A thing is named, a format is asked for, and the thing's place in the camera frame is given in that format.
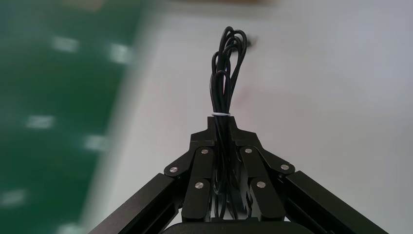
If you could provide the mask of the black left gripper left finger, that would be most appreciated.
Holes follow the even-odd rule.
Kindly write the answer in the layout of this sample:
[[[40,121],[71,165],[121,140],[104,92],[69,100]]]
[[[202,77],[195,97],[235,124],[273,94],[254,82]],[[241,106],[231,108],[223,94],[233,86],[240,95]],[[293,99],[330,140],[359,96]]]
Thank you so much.
[[[189,150],[169,164],[90,232],[92,234],[175,234],[170,225],[181,213],[182,222],[208,222],[211,214],[216,127],[194,133]]]

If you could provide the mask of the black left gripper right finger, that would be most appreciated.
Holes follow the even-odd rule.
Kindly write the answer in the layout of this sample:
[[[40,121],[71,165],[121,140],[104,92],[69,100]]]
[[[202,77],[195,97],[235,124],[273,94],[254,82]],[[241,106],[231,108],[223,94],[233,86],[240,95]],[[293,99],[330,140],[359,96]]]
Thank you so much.
[[[335,196],[294,165],[270,153],[257,134],[238,128],[229,131],[249,188],[247,208],[260,221],[286,218],[309,234],[383,234],[385,231]]]

